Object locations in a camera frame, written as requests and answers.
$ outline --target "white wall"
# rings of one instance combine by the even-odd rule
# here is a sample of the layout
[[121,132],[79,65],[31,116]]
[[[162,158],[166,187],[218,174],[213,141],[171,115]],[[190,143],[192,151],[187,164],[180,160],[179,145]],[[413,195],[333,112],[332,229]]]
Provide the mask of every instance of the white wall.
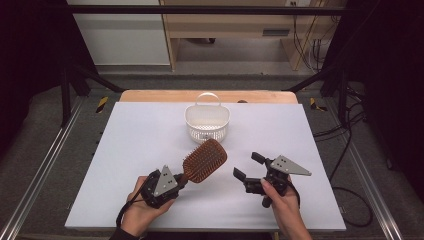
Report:
[[[82,5],[159,5],[158,0],[67,0]],[[96,65],[169,65],[162,17],[74,14]]]

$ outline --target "brush bristles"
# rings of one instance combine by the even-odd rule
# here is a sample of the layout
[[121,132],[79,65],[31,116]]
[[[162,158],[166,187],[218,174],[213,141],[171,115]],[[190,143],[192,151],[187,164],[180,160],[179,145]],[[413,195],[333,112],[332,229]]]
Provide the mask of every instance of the brush bristles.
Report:
[[184,160],[184,175],[194,183],[200,183],[227,160],[227,153],[215,139],[209,139],[197,147]]

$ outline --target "basket handle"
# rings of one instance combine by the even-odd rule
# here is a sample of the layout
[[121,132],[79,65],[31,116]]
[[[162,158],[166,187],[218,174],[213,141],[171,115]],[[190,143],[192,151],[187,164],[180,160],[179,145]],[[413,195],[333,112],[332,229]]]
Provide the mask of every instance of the basket handle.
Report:
[[218,100],[218,102],[219,102],[219,105],[218,106],[221,106],[221,99],[219,99],[219,97],[215,93],[211,93],[211,92],[204,92],[204,93],[200,94],[199,96],[197,96],[197,98],[196,98],[196,105],[198,105],[197,102],[199,101],[199,99],[202,98],[202,97],[204,97],[204,96],[215,97]]

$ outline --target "plastic basket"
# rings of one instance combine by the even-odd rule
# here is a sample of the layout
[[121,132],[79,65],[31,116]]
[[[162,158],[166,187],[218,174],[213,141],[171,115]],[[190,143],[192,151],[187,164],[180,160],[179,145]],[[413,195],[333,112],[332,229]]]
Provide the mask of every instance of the plastic basket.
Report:
[[[198,103],[204,96],[213,96],[218,105],[207,105]],[[230,110],[221,106],[221,100],[213,93],[206,92],[197,96],[196,103],[185,111],[185,119],[190,137],[197,143],[213,138],[221,142],[228,131]]]

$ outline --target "human hand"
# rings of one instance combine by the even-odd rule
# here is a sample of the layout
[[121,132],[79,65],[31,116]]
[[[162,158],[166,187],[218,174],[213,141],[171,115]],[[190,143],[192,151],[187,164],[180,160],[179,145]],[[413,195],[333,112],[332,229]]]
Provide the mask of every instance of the human hand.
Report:
[[300,215],[294,190],[287,187],[286,194],[280,196],[268,181],[261,179],[261,183],[267,197],[272,199],[272,210],[281,232],[289,239],[312,239]]
[[[146,176],[138,177],[134,191],[128,195],[127,201],[130,201],[135,196],[146,178]],[[169,210],[174,201],[175,199],[171,199],[159,209],[156,209],[149,207],[139,194],[135,199],[135,202],[125,212],[122,219],[121,229],[135,237],[141,236],[153,220]]]

